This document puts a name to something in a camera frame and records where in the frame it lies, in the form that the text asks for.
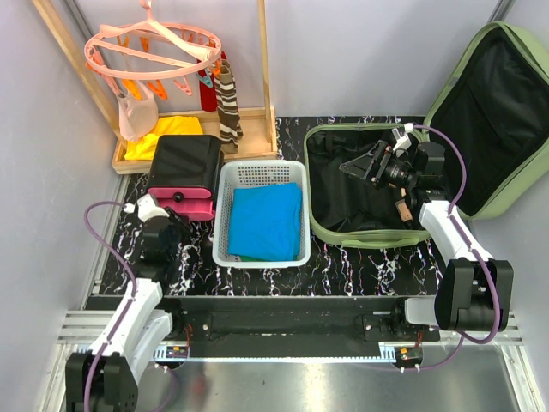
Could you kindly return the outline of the beige cosmetic bottle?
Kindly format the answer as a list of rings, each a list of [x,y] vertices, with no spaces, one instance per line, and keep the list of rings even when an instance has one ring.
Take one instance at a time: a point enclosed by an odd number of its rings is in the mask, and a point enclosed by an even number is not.
[[[391,189],[391,193],[394,197],[405,197],[407,194],[406,188],[401,187],[400,185],[389,183],[389,188]]]

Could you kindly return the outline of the green shirt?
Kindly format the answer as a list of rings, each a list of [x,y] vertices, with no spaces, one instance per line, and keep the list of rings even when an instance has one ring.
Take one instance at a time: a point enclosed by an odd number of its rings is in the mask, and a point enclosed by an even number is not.
[[[248,256],[244,256],[244,255],[233,255],[233,257],[235,258],[235,260],[237,262],[266,262],[265,259],[260,259],[260,258],[256,258],[256,257],[248,257]]]

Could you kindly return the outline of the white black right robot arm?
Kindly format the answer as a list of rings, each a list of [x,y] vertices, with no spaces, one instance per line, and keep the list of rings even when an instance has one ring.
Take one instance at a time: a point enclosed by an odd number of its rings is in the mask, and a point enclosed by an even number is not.
[[[390,187],[405,225],[430,234],[446,265],[434,299],[437,327],[494,336],[507,326],[514,271],[468,230],[444,188],[444,163],[445,148],[436,142],[404,149],[379,141],[339,169],[375,189]]]

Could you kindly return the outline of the brown capped cosmetic bottle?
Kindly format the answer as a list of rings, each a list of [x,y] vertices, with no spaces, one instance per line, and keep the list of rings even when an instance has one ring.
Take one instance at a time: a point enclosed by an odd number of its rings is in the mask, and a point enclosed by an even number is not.
[[[407,206],[404,198],[395,202],[395,207],[406,229],[413,228],[413,214],[410,208]]]

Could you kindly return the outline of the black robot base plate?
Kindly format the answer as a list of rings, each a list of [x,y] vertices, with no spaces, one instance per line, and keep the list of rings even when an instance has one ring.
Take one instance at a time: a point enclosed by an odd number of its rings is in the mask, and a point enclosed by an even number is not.
[[[404,320],[402,297],[165,297],[169,340],[190,338],[194,361],[362,361],[389,358],[381,345],[453,346],[459,336]]]

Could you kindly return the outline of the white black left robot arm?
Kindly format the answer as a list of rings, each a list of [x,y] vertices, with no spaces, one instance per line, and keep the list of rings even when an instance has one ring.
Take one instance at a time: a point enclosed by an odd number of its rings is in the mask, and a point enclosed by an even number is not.
[[[129,281],[107,326],[86,351],[74,352],[66,361],[68,411],[135,410],[138,386],[154,351],[164,338],[174,340],[184,333],[184,317],[158,305],[169,282],[172,254],[189,225],[170,208],[126,203],[123,209],[142,222],[144,271],[136,274],[125,257],[108,242],[103,244]]]

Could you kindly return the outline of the magenta plastic tray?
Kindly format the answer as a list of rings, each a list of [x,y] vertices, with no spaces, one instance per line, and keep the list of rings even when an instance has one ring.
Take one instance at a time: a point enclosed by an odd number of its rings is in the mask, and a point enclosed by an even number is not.
[[[170,208],[176,214],[190,221],[211,221],[214,219],[213,194],[204,187],[152,187],[148,194],[160,207]]]

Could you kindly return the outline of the blue shirt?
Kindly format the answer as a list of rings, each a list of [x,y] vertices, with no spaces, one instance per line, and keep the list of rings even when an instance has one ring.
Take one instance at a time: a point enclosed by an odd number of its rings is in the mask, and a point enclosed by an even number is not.
[[[302,191],[295,183],[233,191],[228,253],[293,261],[299,254]]]

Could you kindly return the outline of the green hard-shell suitcase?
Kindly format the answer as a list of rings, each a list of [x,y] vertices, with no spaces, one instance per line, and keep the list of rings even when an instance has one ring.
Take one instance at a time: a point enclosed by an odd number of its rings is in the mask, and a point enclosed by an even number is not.
[[[501,215],[548,169],[548,51],[526,29],[495,21],[479,30],[414,142],[444,146],[444,186],[469,220]],[[304,139],[310,225],[323,242],[361,249],[416,245],[390,188],[343,173],[342,163],[389,138],[392,124],[322,124]]]

